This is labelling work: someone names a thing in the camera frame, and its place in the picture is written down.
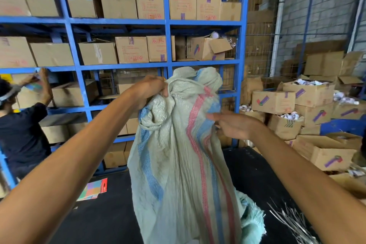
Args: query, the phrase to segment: white woven plastic sack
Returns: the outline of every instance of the white woven plastic sack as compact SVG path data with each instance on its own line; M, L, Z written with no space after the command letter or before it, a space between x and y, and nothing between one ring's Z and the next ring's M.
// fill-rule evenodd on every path
M169 96L155 96L140 113L127 164L144 243L239 243L234 187L206 119L220 111L222 79L213 67L182 67L167 83Z

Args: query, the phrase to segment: blue shelving rack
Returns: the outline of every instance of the blue shelving rack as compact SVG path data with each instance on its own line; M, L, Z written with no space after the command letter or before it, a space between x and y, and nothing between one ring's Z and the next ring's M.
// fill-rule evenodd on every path
M71 53L74 59L75 66L60 66L60 67L49 67L48 69L52 72L58 71L75 71L76 76L80 85L81 93L83 96L84 106L77 108L56 108L50 109L50 114L60 114L60 113L72 113L72 112L85 112L88 122L92 120L92 111L98 111L104 109L107 105L96 105L92 106L88 102L88 98L86 95L85 82L83 79L83 71L95 71L94 74L96 76L96 80L98 80L98 70L108 70L108 69L130 69L130 68L163 68L164 76L169 78L173 74L173 69L175 67L180 66L210 66L210 65L219 65L220 66L220 74L223 75L223 66L224 65L235 65L235 75L234 75L234 89L231 91L219 91L220 98L235 98L235 112L239 111L239 103L240 103L240 87L241 81L243 79L243 70L244 70L244 56L245 56L245 34L246 34L246 22L247 22L247 4L248 0L241 0L242 3L242 13L240 21L202 21L202 20L170 20L169 19L169 0L164 0L164 20L142 20L142 19L107 19L107 18L72 18L70 17L67 0L59 0L61 5L61 11L63 17L59 18L50 18L50 17L13 17L13 16L1 16L0 24L23 24L27 26L34 27L35 25L51 25L48 33L52 36L53 34L57 34L59 28L52 28L53 25L62 25L64 26L64 30L66 31L66 35L70 44ZM78 55L77 51L77 43L75 41L75 33L80 33L79 27L85 27L88 25L112 25L117 24L123 27L124 25L160 25L164 26L164 34L166 36L167 47L171 46L171 26L179 25L179 26L195 26L200 29L201 36L206 33L206 30L202 29L202 27L210 27L214 26L215 28L220 29L220 32L228 32L234 29L239 29L237 46L236 46L236 56L234 60L225 60L225 61L191 61L191 62L172 62L172 54L171 49L167 48L168 61L167 62L152 62L152 63L129 63L129 64L113 64L113 65L92 65L92 66L84 66L81 58ZM90 31L83 31L81 33L85 33L87 39L90 41ZM11 69L0 69L0 73L31 73L34 72L34 68L11 68ZM132 136L122 136L116 138L115 143L123 142L123 141L131 141L134 140L134 135ZM108 172L116 172L119 170L123 170L125 167L121 168L113 168L109 170L104 170L103 164L101 163L99 168L96 171L96 175L106 174Z

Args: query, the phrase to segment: black surface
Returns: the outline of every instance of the black surface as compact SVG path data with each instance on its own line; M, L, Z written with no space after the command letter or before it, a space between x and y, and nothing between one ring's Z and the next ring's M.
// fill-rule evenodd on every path
M232 181L266 212L262 244L297 244L289 229L269 212L272 205L296 207L265 159L252 149L224 152ZM52 244L143 243L132 205L129 172L106 176L108 189L95 200L80 201L66 217Z

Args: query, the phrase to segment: black shirt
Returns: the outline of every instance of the black shirt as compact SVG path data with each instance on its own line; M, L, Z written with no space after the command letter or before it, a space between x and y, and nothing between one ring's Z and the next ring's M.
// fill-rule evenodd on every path
M0 117L0 149L7 156L10 169L41 163L51 154L39 125L46 116L46 106L36 103L19 113Z

